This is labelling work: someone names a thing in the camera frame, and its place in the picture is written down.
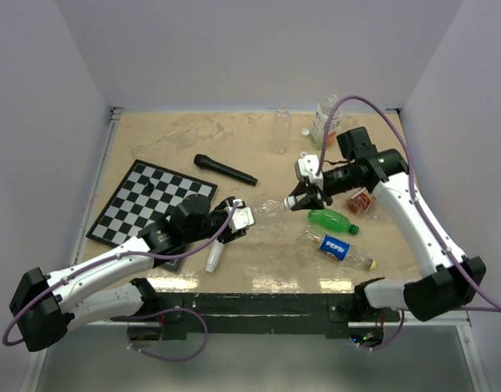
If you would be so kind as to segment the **white label tea bottle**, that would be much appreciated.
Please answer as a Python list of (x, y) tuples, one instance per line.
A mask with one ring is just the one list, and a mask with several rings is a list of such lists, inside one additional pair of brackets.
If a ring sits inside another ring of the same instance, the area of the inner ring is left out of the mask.
[[(313, 143), (313, 147), (317, 150), (320, 150), (323, 145), (332, 145), (335, 141), (335, 134), (341, 122), (341, 118), (343, 117), (339, 110), (330, 117), (330, 111), (337, 101), (337, 95), (332, 94), (321, 100), (317, 104), (316, 111), (313, 117), (313, 123), (309, 128), (309, 137), (311, 139), (311, 142)], [(325, 126), (329, 118), (329, 131), (327, 132), (327, 136), (325, 136)]]

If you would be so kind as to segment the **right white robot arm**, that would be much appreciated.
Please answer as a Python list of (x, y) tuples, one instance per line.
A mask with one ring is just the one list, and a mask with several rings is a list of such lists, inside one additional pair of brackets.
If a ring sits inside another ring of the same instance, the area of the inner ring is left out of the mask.
[(346, 163), (320, 171), (315, 154), (299, 158), (299, 181), (284, 204), (291, 211), (321, 210), (336, 194), (365, 188), (391, 214), (417, 262), (421, 278), (396, 283), (376, 278), (354, 288), (353, 312), (370, 321), (382, 308), (409, 310), (428, 321), (469, 304), (486, 267), (480, 257), (469, 258), (438, 223), (420, 198), (406, 160), (396, 149), (378, 151), (364, 127), (337, 137)]

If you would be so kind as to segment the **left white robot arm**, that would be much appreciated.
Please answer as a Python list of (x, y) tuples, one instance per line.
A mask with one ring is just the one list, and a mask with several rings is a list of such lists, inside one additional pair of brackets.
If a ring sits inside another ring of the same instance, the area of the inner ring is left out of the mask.
[(212, 207), (207, 197), (194, 194), (101, 256), (48, 274), (32, 269), (22, 276), (11, 299), (13, 319), (2, 343), (14, 344), (9, 339), (13, 327), (21, 335), (17, 343), (36, 352), (101, 319), (150, 320), (163, 306), (138, 273), (191, 256), (192, 243), (230, 243), (254, 224), (243, 200), (229, 197)]

